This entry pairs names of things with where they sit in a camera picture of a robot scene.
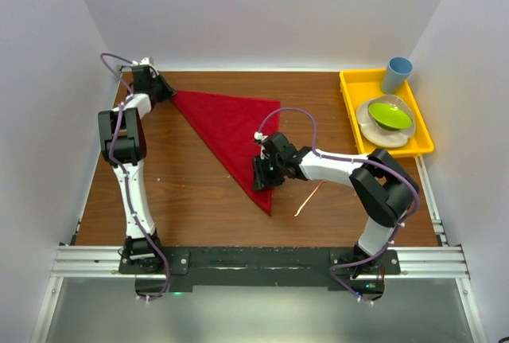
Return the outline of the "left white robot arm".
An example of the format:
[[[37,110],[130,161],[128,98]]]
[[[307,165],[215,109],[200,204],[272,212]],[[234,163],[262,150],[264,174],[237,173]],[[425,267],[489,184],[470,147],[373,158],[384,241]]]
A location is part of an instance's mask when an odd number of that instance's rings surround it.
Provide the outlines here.
[[[126,218],[122,264],[156,273],[165,266],[165,254],[150,214],[144,161],[147,155],[142,118],[176,91],[153,66],[150,57],[130,64],[133,82],[126,98],[109,111],[98,113],[101,155],[119,184]]]

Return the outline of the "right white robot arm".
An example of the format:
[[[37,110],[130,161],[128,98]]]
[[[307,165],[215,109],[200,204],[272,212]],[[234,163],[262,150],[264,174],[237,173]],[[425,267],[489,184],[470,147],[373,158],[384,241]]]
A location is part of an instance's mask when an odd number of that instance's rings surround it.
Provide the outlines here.
[[[367,223],[352,254],[334,270],[356,267],[370,274],[382,265],[382,254],[419,197],[417,184],[387,151],[352,155],[328,154],[310,146],[297,149],[281,132],[270,136],[256,132],[254,141],[261,149],[252,160],[255,191],[280,186],[287,178],[330,181],[355,190]]]

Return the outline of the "copper fork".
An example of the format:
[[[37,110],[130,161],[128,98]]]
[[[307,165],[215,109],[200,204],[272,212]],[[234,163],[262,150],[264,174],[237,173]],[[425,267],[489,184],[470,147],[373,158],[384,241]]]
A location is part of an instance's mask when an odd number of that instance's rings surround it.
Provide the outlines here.
[[[315,193],[319,190],[319,188],[323,185],[324,181],[320,181],[317,186],[313,189],[313,191],[302,201],[300,206],[297,208],[296,212],[294,213],[293,217],[298,217],[303,208],[309,203],[309,201],[313,198]]]

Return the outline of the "red cloth napkin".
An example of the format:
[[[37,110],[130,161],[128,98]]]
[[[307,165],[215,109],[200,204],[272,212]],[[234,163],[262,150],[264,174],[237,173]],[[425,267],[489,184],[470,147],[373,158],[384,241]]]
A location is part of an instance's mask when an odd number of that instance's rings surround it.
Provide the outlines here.
[[[272,191],[254,191],[252,158],[260,155],[254,134],[281,107],[278,100],[179,91],[173,103],[245,194],[271,214]]]

